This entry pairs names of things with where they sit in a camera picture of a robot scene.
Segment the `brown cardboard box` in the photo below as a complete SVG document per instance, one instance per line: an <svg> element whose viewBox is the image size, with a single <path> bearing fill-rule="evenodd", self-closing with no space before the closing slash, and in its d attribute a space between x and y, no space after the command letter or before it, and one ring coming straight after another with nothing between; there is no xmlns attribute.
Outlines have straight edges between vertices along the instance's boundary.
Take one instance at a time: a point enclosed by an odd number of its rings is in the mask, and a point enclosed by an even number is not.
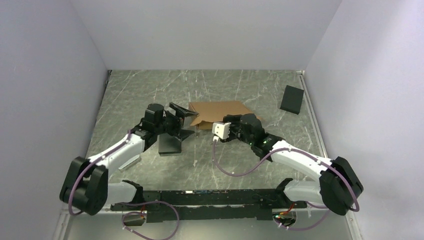
<svg viewBox="0 0 424 240"><path fill-rule="evenodd" d="M198 115L192 118L190 124L190 126L196 127L198 130L211 130L214 122L221 122L227 115L254 113L242 102L237 100L189 102L188 107L189 110L198 113Z"/></svg>

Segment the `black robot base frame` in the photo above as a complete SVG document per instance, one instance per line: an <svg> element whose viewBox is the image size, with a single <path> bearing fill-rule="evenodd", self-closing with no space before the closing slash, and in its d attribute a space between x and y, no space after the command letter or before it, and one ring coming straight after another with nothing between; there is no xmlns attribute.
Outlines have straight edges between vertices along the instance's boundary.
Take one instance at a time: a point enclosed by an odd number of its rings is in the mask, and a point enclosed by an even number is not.
<svg viewBox="0 0 424 240"><path fill-rule="evenodd" d="M114 212L141 211L148 223L180 220L256 219L267 221L278 210L295 207L281 190L145 190L141 202L146 206L123 203L111 205Z"/></svg>

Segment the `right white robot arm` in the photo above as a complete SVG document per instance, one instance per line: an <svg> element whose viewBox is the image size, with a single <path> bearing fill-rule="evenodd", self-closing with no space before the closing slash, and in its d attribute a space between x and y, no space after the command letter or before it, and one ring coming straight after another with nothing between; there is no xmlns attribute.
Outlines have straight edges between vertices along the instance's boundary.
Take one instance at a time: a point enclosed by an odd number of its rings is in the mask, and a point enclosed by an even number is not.
<svg viewBox="0 0 424 240"><path fill-rule="evenodd" d="M293 202L322 204L335 214L358 212L358 197L364 187L350 163L338 156L330 159L317 156L289 144L284 138L268 133L253 113L226 115L221 142L239 140L250 146L260 162L289 166L311 178L311 181L284 180L275 194L276 203L287 208Z"/></svg>

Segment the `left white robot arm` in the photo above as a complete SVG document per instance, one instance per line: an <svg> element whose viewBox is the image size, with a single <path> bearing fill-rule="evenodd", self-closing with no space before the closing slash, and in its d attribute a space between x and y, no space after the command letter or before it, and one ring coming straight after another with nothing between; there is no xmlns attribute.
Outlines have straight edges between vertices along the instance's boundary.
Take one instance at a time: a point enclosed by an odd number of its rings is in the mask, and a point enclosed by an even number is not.
<svg viewBox="0 0 424 240"><path fill-rule="evenodd" d="M169 107L175 112L158 103L149 104L139 124L119 142L89 158L79 156L72 160L59 193L72 216L93 216L105 205L114 204L137 210L146 203L141 185L130 180L109 183L109 178L127 162L135 161L160 135L167 134L181 143L194 134L193 130L184 129L184 121L198 113L173 102Z"/></svg>

